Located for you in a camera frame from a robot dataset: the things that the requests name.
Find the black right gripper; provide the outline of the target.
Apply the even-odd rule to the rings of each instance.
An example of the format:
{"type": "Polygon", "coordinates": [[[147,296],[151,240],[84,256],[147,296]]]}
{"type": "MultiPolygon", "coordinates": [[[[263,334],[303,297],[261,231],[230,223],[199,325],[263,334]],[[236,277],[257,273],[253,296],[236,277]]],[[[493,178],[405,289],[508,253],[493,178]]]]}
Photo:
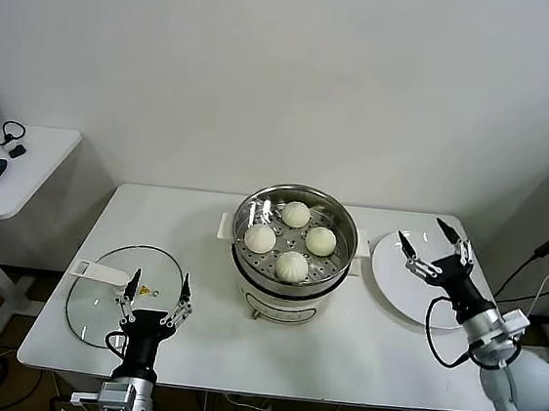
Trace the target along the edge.
{"type": "Polygon", "coordinates": [[[401,251],[406,259],[404,266],[413,275],[424,281],[435,282],[434,285],[444,289],[456,312],[457,322],[463,324],[477,314],[494,308],[495,304],[483,296],[470,278],[474,267],[474,253],[470,241],[462,238],[455,228],[443,219],[437,218],[436,222],[453,246],[456,255],[435,260],[432,265],[428,264],[417,256],[406,236],[399,230],[401,251]]]}

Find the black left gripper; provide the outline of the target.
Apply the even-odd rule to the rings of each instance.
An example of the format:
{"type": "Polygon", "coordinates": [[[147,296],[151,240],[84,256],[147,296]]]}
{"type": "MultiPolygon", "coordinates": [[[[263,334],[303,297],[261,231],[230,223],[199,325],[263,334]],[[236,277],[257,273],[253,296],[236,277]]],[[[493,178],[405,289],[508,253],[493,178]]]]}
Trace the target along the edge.
{"type": "Polygon", "coordinates": [[[134,297],[139,287],[142,269],[139,267],[124,288],[123,294],[115,299],[120,308],[120,326],[127,336],[128,343],[121,364],[112,373],[112,379],[139,378],[155,383],[157,375],[154,363],[158,345],[175,333],[192,314],[190,275],[185,274],[180,291],[180,299],[170,312],[135,309],[134,297]]]}

